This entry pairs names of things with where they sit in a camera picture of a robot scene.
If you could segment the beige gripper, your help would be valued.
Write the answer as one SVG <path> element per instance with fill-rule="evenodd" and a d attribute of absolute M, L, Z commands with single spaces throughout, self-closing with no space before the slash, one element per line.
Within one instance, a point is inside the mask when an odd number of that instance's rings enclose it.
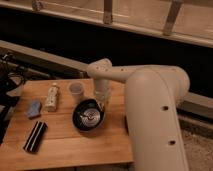
<path fill-rule="evenodd" d="M 110 98 L 110 85 L 106 79 L 94 80 L 94 96 L 99 101 L 98 105 L 102 111 L 105 111 L 105 103 Z"/>

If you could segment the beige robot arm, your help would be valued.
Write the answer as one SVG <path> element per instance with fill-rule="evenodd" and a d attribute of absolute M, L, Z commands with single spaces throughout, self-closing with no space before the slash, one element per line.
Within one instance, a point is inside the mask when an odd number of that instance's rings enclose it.
<path fill-rule="evenodd" d="M 135 171 L 189 171 L 176 107 L 189 91 L 180 67 L 114 66 L 102 59 L 87 67 L 95 95 L 106 92 L 105 81 L 121 82 Z"/>

